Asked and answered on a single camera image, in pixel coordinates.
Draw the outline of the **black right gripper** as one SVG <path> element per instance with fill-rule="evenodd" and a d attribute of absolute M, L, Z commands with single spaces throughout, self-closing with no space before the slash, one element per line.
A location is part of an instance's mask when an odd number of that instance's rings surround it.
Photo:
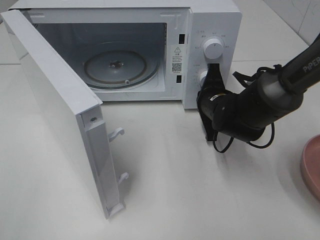
<path fill-rule="evenodd" d="M 219 63 L 208 63 L 203 87 L 197 94 L 197 108 L 209 142 L 219 133 L 235 138 L 235 94 L 225 90 Z"/>

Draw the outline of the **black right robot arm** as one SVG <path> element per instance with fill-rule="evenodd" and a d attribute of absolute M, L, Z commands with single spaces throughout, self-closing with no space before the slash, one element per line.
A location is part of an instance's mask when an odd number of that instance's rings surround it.
<path fill-rule="evenodd" d="M 234 72 L 241 93 L 225 88 L 218 63 L 208 64 L 197 94 L 206 140 L 218 133 L 245 143 L 259 139 L 265 128 L 298 109 L 308 88 L 320 81 L 320 38 L 286 65 L 260 67 L 252 76 Z"/>

